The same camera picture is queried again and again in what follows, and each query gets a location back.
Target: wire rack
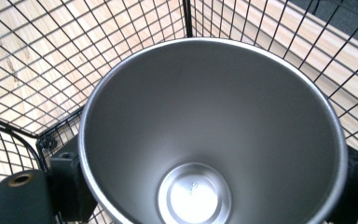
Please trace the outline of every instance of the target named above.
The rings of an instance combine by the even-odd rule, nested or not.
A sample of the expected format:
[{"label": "wire rack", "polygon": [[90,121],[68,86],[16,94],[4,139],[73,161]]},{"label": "wire rack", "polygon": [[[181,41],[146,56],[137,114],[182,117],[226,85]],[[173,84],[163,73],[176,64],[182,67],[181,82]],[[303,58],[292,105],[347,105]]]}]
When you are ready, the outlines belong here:
[{"label": "wire rack", "polygon": [[[318,18],[320,1],[305,2],[0,0],[0,181],[44,168],[43,159],[77,134],[83,105],[116,64],[192,36],[232,39],[284,58],[324,92],[358,149],[358,11],[330,1]],[[334,24],[342,15],[356,18],[345,33]],[[35,153],[28,142],[47,135],[58,146]],[[98,206],[90,223],[112,220]]]}]

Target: black wire mesh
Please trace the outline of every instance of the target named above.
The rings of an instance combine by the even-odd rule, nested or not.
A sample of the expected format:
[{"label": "black wire mesh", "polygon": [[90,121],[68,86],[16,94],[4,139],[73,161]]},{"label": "black wire mesh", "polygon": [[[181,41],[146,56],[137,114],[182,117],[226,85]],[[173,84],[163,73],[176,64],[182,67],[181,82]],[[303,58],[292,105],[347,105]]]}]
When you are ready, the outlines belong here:
[{"label": "black wire mesh", "polygon": [[[358,149],[358,12],[347,1],[329,2],[322,14],[318,0],[302,7],[292,0],[0,0],[0,124],[53,136],[58,146],[48,158],[77,134],[82,106],[116,64],[159,42],[212,36],[256,45],[305,73]],[[344,32],[335,27],[341,15],[357,18]],[[2,159],[4,171],[16,168],[0,170],[0,180],[19,167],[36,168],[31,155],[2,147],[22,145],[0,134],[0,154],[24,161]],[[98,206],[90,222],[112,220]]]}]

